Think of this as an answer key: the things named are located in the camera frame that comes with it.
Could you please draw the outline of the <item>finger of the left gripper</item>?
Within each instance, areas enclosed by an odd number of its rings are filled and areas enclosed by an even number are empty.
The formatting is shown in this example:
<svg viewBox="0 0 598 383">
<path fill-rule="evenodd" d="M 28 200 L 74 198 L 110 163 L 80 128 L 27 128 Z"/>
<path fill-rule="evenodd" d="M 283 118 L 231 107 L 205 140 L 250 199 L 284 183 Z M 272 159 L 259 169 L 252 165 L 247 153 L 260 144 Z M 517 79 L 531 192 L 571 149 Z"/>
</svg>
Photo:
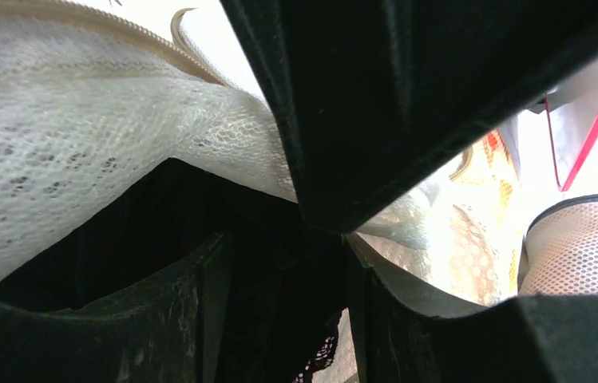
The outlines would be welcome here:
<svg viewBox="0 0 598 383">
<path fill-rule="evenodd" d="M 305 220 L 348 233 L 598 56 L 598 1 L 225 1 Z"/>
</svg>

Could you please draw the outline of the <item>black bra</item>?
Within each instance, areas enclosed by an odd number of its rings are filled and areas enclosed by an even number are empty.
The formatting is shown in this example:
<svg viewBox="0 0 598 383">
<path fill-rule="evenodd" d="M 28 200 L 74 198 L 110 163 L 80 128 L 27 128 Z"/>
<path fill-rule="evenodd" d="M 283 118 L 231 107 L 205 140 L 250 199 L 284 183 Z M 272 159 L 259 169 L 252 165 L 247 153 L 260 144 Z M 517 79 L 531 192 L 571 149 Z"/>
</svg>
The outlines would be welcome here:
<svg viewBox="0 0 598 383">
<path fill-rule="evenodd" d="M 235 262 L 216 379 L 310 382 L 330 366 L 343 311 L 342 240 L 284 199 L 166 160 L 0 282 L 0 301 L 78 309 L 190 255 L 220 231 Z"/>
</svg>

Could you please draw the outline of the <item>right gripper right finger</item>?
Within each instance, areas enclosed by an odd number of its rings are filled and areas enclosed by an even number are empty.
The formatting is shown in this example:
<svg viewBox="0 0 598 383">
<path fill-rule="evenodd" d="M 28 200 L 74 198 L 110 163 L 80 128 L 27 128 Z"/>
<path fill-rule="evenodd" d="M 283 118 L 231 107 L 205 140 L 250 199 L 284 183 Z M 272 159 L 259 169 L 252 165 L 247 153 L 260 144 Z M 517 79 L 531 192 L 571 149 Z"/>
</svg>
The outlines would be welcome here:
<svg viewBox="0 0 598 383">
<path fill-rule="evenodd" d="M 363 382 L 598 382 L 598 296 L 484 307 L 347 237 L 349 311 Z"/>
</svg>

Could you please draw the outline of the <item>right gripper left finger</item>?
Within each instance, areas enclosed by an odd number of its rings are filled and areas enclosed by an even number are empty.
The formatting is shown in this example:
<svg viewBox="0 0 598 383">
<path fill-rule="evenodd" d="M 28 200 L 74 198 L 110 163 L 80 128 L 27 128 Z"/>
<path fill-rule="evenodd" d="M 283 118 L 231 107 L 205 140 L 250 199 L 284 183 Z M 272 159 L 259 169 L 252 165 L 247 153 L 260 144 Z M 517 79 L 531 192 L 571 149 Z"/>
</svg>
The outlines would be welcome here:
<svg viewBox="0 0 598 383">
<path fill-rule="evenodd" d="M 0 303 L 0 382 L 213 382 L 232 234 L 79 310 Z"/>
</svg>

